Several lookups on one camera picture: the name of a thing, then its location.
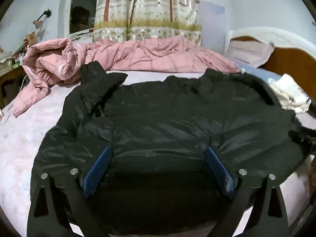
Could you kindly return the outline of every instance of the white floral bed sheet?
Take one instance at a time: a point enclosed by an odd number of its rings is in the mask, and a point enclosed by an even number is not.
[[[198,78],[201,73],[157,73],[129,71],[124,84],[145,81],[163,81],[170,75]],[[51,93],[29,108],[18,118],[10,115],[10,107],[4,109],[4,119],[0,122],[0,206],[15,229],[26,237],[27,218],[30,208],[30,179],[33,161],[46,132],[53,127],[62,114],[65,97],[79,84],[55,85]],[[316,129],[316,120],[308,114],[298,116],[303,125]],[[304,203],[309,198],[309,174],[312,157],[306,161],[281,185],[289,224],[293,223]],[[244,213],[236,234],[241,233],[247,223],[251,208]],[[72,226],[74,232],[82,235],[80,229]],[[205,237],[210,228],[178,237]]]

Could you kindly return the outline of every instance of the brown headboard panel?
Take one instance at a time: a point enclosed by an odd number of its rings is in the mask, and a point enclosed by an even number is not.
[[[250,36],[240,36],[232,40],[258,41]],[[275,47],[269,60],[261,68],[280,75],[291,75],[308,95],[316,98],[316,60],[307,52],[299,48]]]

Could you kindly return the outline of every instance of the pink comforter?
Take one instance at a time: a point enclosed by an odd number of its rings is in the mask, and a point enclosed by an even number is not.
[[[33,45],[26,53],[22,66],[30,83],[15,100],[14,116],[18,117],[44,98],[49,85],[79,80],[81,65],[92,61],[99,61],[104,70],[205,72],[211,68],[222,72],[239,71],[235,63],[181,36],[123,43],[103,39],[94,44],[75,45],[68,38],[54,39]]]

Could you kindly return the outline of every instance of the bed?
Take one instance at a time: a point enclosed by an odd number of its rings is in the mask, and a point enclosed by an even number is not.
[[[316,73],[316,47],[303,38],[275,28],[247,28],[229,31],[225,47],[230,40],[258,40],[273,42],[275,51],[263,66],[264,69],[278,73],[288,73],[310,95],[316,96],[312,85]],[[163,81],[169,75],[198,78],[202,73],[159,73],[129,71],[125,85],[144,81]],[[33,105],[18,118],[10,115],[11,104],[4,112],[8,115],[6,123],[0,125],[0,206],[13,227],[26,236],[27,217],[30,208],[30,177],[35,155],[45,133],[53,127],[62,113],[65,97],[78,85],[57,84],[50,94]],[[297,116],[306,127],[316,129],[316,119],[304,113]],[[308,201],[310,172],[313,156],[306,161],[281,185],[289,224],[292,225]],[[244,230],[251,209],[245,211],[235,235]],[[80,229],[72,226],[81,234]],[[210,228],[179,233],[175,235],[207,236]]]

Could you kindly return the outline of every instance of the pink lamp shade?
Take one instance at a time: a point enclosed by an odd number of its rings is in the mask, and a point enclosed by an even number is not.
[[[42,26],[43,21],[42,20],[34,20],[33,24],[35,25],[36,29],[39,29]]]

